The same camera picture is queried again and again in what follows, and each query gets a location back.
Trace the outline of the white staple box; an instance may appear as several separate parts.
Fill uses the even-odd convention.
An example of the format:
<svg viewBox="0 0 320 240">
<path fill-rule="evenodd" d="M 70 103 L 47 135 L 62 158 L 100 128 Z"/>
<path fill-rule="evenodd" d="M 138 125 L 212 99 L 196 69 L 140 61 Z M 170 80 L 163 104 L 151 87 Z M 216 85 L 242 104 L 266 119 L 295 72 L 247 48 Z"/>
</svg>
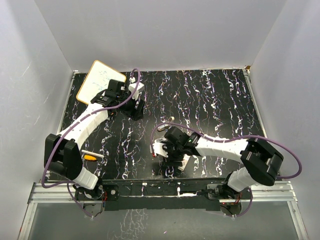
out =
<svg viewBox="0 0 320 240">
<path fill-rule="evenodd" d="M 189 159 L 190 159 L 190 156 L 185 154 L 184 157 L 183 157 L 183 159 L 182 159 L 182 161 L 181 161 L 181 164 L 182 164 L 182 165 L 178 167 L 178 169 L 179 169 L 180 171 L 183 172 L 183 171 L 185 170 L 186 165 L 187 165 Z"/>
</svg>

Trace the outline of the beige grey stapler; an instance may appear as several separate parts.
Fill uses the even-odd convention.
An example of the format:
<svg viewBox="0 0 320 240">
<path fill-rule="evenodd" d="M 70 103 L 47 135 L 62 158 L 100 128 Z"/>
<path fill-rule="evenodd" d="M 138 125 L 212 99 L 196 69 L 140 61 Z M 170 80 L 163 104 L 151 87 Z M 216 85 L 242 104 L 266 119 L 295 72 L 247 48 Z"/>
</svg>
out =
<svg viewBox="0 0 320 240">
<path fill-rule="evenodd" d="M 157 131 L 158 132 L 165 131 L 170 126 L 169 123 L 172 123 L 174 120 L 175 120 L 175 117 L 174 116 L 170 116 L 169 119 L 164 124 L 162 124 L 161 126 L 157 127 Z"/>
</svg>

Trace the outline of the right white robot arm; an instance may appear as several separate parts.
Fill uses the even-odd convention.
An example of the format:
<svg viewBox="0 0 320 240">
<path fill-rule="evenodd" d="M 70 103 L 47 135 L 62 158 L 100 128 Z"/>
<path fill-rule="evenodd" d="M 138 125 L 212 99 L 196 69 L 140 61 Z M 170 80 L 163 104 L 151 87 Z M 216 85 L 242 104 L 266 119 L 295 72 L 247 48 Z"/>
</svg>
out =
<svg viewBox="0 0 320 240">
<path fill-rule="evenodd" d="M 269 142 L 259 137 L 231 140 L 191 135 L 172 126 L 164 137 L 153 143 L 157 154 L 169 165 L 181 167 L 185 156 L 213 156 L 243 164 L 239 170 L 227 175 L 223 184 L 209 190 L 209 195 L 236 199 L 248 187 L 260 184 L 273 186 L 283 163 L 283 155 Z"/>
</svg>

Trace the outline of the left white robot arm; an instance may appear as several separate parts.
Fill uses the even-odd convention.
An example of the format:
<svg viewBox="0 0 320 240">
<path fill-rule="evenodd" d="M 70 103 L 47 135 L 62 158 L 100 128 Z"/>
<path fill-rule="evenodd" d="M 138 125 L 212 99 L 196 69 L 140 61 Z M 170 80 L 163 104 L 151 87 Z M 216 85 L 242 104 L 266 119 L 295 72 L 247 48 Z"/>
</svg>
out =
<svg viewBox="0 0 320 240">
<path fill-rule="evenodd" d="M 101 179 L 84 167 L 82 146 L 90 134 L 116 112 L 135 121 L 142 119 L 145 102 L 139 96 L 144 89 L 144 84 L 134 77 L 129 84 L 110 79 L 104 87 L 93 89 L 85 111 L 59 134 L 49 134 L 45 139 L 44 170 L 83 188 L 91 199 L 99 199 L 104 188 Z"/>
</svg>

